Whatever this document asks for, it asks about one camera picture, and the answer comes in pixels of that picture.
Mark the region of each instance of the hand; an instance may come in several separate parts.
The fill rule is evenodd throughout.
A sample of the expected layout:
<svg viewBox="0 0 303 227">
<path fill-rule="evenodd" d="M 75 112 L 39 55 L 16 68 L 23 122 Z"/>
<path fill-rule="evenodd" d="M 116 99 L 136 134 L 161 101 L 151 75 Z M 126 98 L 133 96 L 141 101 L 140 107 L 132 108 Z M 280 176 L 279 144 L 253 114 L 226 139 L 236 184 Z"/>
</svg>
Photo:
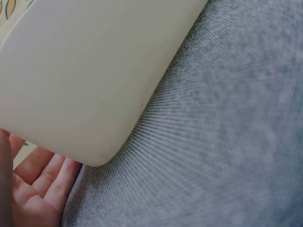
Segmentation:
<svg viewBox="0 0 303 227">
<path fill-rule="evenodd" d="M 13 171 L 24 140 L 0 130 L 0 223 L 58 227 L 80 164 L 37 147 Z"/>
</svg>

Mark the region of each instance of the finger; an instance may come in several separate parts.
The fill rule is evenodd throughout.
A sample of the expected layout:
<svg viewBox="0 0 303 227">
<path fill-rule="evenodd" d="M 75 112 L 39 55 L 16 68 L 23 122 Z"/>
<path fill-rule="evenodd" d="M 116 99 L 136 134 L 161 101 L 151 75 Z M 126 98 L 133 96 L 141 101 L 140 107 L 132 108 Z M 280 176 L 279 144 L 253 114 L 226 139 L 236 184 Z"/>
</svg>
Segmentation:
<svg viewBox="0 0 303 227">
<path fill-rule="evenodd" d="M 12 193 L 12 169 L 13 158 L 9 133 L 0 130 L 0 220 L 4 221 L 4 226 L 12 224 L 10 196 Z"/>
<path fill-rule="evenodd" d="M 9 138 L 9 136 L 10 136 L 10 132 L 5 131 L 4 129 L 0 129 L 0 133 L 2 133 L 7 138 Z"/>
<path fill-rule="evenodd" d="M 27 184 L 31 185 L 40 176 L 53 157 L 53 152 L 35 148 L 14 170 Z"/>
<path fill-rule="evenodd" d="M 57 178 L 60 169 L 64 163 L 65 157 L 55 154 L 52 160 L 47 164 L 41 175 L 33 182 L 32 187 L 43 198 Z"/>
<path fill-rule="evenodd" d="M 44 200 L 50 203 L 58 212 L 63 212 L 69 193 L 78 176 L 80 163 L 66 158 L 56 180 L 48 189 Z"/>
<path fill-rule="evenodd" d="M 13 135 L 13 134 L 10 135 L 9 140 L 10 140 L 11 149 L 13 152 L 13 158 L 15 158 L 16 155 L 21 150 L 21 148 L 23 147 L 25 140 L 20 138 L 19 136 Z"/>
</svg>

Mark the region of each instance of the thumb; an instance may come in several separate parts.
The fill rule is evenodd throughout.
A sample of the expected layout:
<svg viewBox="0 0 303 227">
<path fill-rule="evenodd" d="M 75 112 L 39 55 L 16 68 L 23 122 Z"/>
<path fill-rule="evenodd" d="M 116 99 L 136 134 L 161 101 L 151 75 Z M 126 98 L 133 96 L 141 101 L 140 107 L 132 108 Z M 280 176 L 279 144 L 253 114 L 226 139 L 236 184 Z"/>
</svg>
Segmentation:
<svg viewBox="0 0 303 227">
<path fill-rule="evenodd" d="M 0 223 L 3 226 L 12 226 L 12 175 L 9 133 L 0 129 Z"/>
</svg>

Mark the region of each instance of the palm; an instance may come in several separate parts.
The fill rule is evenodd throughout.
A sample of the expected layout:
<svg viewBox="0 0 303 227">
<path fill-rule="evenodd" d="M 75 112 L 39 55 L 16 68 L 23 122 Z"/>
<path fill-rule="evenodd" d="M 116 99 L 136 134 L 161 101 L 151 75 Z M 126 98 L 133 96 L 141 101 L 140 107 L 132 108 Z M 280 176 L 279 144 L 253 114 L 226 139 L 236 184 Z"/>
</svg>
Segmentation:
<svg viewBox="0 0 303 227">
<path fill-rule="evenodd" d="M 15 157 L 24 140 L 14 135 L 9 140 Z M 79 163 L 43 148 L 33 150 L 13 174 L 14 210 L 20 216 L 20 225 L 59 226 L 79 167 Z"/>
</svg>

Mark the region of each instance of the gray fabric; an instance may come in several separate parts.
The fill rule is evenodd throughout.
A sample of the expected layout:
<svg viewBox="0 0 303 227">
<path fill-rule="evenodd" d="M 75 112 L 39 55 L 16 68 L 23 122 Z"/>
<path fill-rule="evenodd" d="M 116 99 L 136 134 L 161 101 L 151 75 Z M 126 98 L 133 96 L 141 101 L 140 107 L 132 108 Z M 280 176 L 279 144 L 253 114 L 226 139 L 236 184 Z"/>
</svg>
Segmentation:
<svg viewBox="0 0 303 227">
<path fill-rule="evenodd" d="M 210 0 L 62 225 L 303 226 L 302 74 L 302 0 Z"/>
</svg>

